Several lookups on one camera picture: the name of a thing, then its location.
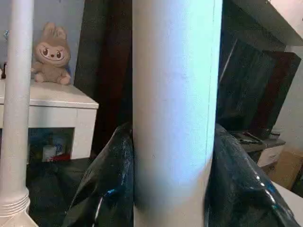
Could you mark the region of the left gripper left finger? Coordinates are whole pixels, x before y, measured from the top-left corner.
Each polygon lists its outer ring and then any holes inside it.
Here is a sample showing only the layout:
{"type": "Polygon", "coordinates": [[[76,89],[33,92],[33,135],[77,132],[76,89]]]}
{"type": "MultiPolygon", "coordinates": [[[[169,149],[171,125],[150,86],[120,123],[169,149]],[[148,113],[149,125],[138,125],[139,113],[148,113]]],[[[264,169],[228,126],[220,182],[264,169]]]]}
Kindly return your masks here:
{"type": "Polygon", "coordinates": [[[63,221],[65,227],[134,225],[132,125],[118,126],[85,171],[63,221]]]}

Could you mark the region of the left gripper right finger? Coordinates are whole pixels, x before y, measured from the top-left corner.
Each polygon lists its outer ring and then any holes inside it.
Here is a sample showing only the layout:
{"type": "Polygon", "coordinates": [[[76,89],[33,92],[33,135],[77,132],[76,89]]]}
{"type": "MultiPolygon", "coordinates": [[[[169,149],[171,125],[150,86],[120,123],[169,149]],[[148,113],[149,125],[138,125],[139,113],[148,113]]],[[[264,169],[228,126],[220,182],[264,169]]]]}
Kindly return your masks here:
{"type": "Polygon", "coordinates": [[[239,141],[215,126],[205,195],[206,227],[295,227],[297,221],[269,177],[239,141]]]}

